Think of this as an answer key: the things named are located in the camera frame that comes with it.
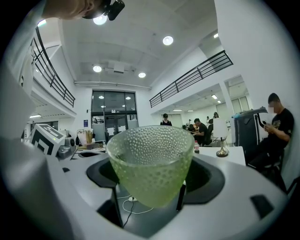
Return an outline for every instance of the cup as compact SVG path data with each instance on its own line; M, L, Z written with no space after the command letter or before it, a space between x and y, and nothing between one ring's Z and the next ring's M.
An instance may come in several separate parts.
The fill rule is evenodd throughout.
M107 152L120 184L142 204L158 208L179 192L191 164L194 142L182 128L138 127L111 138Z

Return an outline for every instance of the wire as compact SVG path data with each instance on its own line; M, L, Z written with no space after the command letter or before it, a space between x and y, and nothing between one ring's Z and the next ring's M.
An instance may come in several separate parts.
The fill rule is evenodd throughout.
M131 210L131 211L128 211L128 210L126 210L126 209L124 208L124 203L123 203L123 209L124 209L124 211L130 212L130 213L133 213L133 214L136 214L136 215L139 215L139 214L142 214L142 213L145 213L145 212L150 212L151 210L153 210L153 208L151 208L150 210L145 211L145 212L133 212L132 210Z
M129 196L126 196L126 197L117 197L117 199L120 199L120 198L127 198L127 197L130 197L131 194Z
M123 225L123 228L125 227L125 225L127 224L127 222L128 222L128 219L129 219L129 217L131 216L131 214L132 214L132 209L133 209L133 205L135 204L135 202L134 201L132 201L132 207L131 207L131 210L130 210L130 214L128 215L128 217L127 217L127 220L126 220L126 223Z

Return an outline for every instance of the lamp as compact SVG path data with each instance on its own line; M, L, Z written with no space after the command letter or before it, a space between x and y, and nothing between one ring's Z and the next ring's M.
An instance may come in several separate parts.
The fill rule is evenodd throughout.
M217 151L216 154L219 158L228 156L228 151L224 150L223 138L226 138L228 134L226 121L222 118L214 118L214 137L221 138L221 150Z

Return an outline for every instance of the balcony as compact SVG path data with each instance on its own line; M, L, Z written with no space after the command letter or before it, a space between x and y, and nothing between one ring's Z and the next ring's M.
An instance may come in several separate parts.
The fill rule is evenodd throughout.
M36 33L37 37L33 38L33 52L37 70L48 82L50 88L53 88L63 98L64 101L74 107L75 97L66 88L65 84L62 82L52 63L50 62L47 51L49 52L51 50L49 50L50 48L45 49L38 27L36 28Z
M233 65L225 50L217 53L216 55L208 58L198 66L189 70L183 76L172 82L157 95L150 99L151 108L167 100L176 93L184 90L185 88L201 81L202 79Z

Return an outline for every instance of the chair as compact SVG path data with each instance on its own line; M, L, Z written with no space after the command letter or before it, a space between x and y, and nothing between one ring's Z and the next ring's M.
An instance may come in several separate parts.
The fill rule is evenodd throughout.
M212 140L211 140L211 133L212 133L212 130L214 130L214 125L213 125L213 124L210 124L210 125L208 126L208 131L207 131L207 133L206 133L206 135L205 135L205 137L204 137L204 144L203 144L203 146L204 146L204 145L210 145L210 144L211 144L211 142L212 142Z

